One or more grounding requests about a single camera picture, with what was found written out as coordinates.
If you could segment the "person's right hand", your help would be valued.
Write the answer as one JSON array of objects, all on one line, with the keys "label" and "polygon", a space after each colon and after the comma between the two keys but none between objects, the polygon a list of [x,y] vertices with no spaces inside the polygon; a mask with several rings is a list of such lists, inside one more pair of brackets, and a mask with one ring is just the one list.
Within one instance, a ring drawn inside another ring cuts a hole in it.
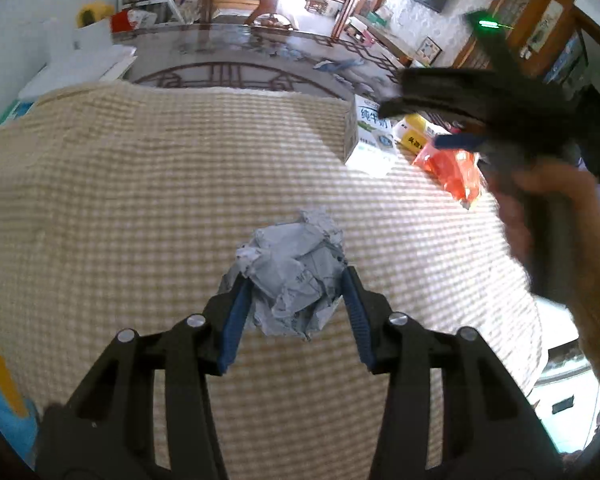
[{"label": "person's right hand", "polygon": [[515,172],[513,180],[529,194],[559,194],[572,203],[578,274],[567,308],[580,347],[600,381],[600,187],[588,171],[551,159]]}]

